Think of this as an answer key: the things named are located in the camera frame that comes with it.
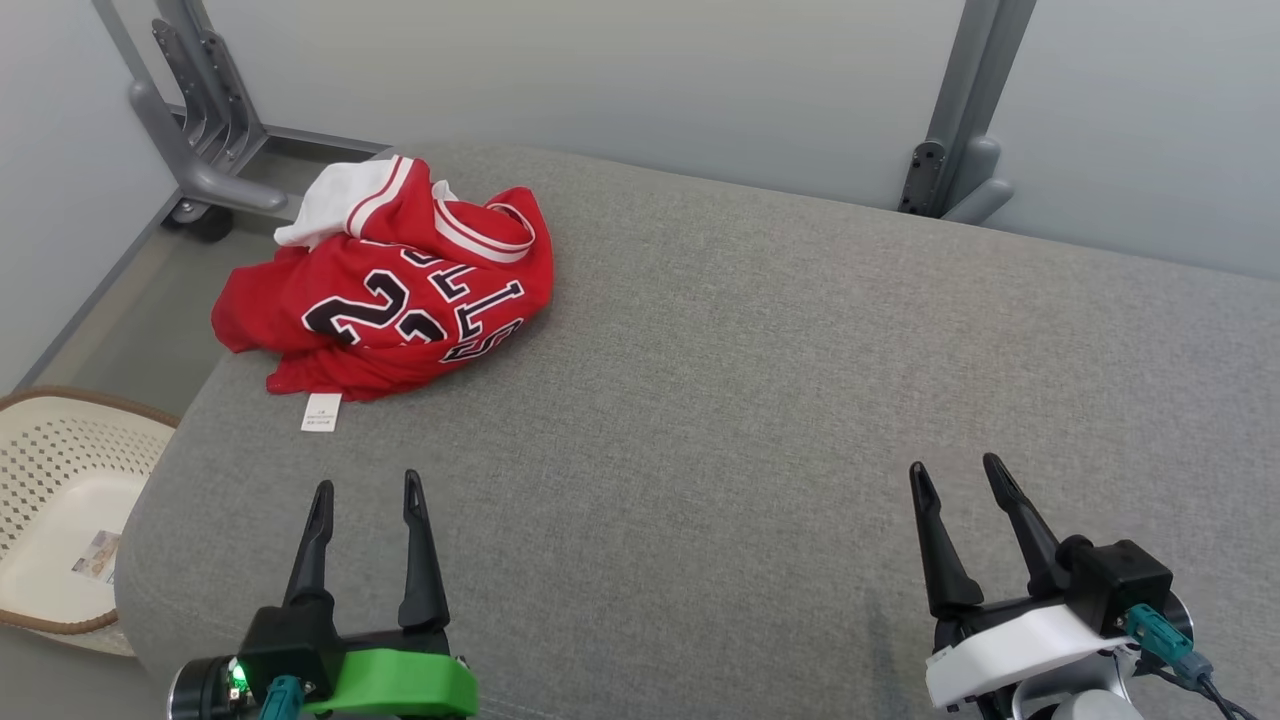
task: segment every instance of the white fabric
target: white fabric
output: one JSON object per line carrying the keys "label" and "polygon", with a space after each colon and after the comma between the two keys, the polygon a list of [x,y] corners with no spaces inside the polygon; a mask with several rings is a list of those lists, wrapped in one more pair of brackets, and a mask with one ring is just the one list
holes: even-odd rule
{"label": "white fabric", "polygon": [[378,210],[383,205],[396,200],[401,188],[404,187],[404,181],[408,179],[408,172],[413,168],[413,160],[406,158],[393,158],[393,160],[396,164],[392,165],[390,181],[378,191],[378,195],[360,201],[360,204],[356,205],[356,209],[347,215],[347,234],[364,238],[365,223],[372,217],[374,210]]}
{"label": "white fabric", "polygon": [[453,245],[457,245],[468,252],[474,252],[481,258],[493,260],[494,263],[515,263],[529,254],[529,249],[532,247],[534,240],[536,240],[534,234],[534,225],[531,225],[529,220],[526,220],[525,217],[511,205],[498,202],[490,205],[489,208],[508,209],[511,214],[518,218],[521,224],[525,225],[525,229],[529,231],[527,242],[522,242],[520,245],[502,242],[468,228],[462,223],[462,220],[454,218],[447,204],[457,202],[458,197],[449,190],[448,181],[439,181],[433,184],[431,197],[435,199],[435,231]]}
{"label": "white fabric", "polygon": [[[347,220],[365,200],[365,206],[380,206],[394,197],[389,183],[397,177],[399,156],[366,163],[334,163],[325,168],[302,196],[298,219],[275,231],[275,242],[284,246],[315,247],[332,234],[346,232]],[[410,161],[399,163],[402,176],[408,174]],[[364,214],[360,224],[364,224]]]}

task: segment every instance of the green led light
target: green led light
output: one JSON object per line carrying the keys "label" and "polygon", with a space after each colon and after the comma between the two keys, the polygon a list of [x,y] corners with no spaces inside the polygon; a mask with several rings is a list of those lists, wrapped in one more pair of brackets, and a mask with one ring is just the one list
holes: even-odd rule
{"label": "green led light", "polygon": [[244,676],[244,667],[238,662],[232,666],[232,683],[234,683],[241,691],[248,688],[248,678]]}

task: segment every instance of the gray sofa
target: gray sofa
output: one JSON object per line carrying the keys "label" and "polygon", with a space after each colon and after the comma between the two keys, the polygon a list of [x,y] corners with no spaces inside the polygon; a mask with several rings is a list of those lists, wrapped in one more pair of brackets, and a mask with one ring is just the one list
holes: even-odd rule
{"label": "gray sofa", "polygon": [[264,391],[273,357],[228,356],[119,559],[157,682],[280,601],[325,478],[339,630],[393,628],[416,468],[483,717],[929,717],[908,465],[998,600],[1025,570],[996,451],[1060,537],[1172,568],[1221,689],[1280,705],[1280,284],[541,150],[397,151],[466,199],[532,187],[556,297],[333,434]]}

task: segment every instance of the printed number 23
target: printed number 23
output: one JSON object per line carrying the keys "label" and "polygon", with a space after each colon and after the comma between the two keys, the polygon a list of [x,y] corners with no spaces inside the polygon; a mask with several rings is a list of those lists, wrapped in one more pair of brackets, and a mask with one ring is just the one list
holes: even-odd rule
{"label": "printed number 23", "polygon": [[[365,287],[374,296],[381,299],[380,304],[356,302],[344,297],[328,297],[315,304],[302,316],[303,324],[312,332],[337,337],[347,345],[360,342],[360,325],[369,328],[385,328],[396,322],[401,311],[408,304],[408,288],[399,278],[387,270],[374,270],[365,277]],[[444,329],[435,318],[422,310],[411,310],[404,314],[396,329],[402,338],[422,338],[428,342],[444,340]]]}

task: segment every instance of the paper label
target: paper label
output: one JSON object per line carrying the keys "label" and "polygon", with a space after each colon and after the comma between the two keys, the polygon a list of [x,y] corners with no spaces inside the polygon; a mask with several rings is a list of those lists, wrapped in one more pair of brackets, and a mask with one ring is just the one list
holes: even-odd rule
{"label": "paper label", "polygon": [[302,416],[302,430],[307,433],[332,433],[338,424],[338,406],[342,405],[340,392],[316,392],[307,400],[307,411]]}
{"label": "paper label", "polygon": [[99,530],[93,542],[81,553],[72,566],[72,573],[84,575],[91,580],[115,584],[115,551],[120,547],[119,533]]}

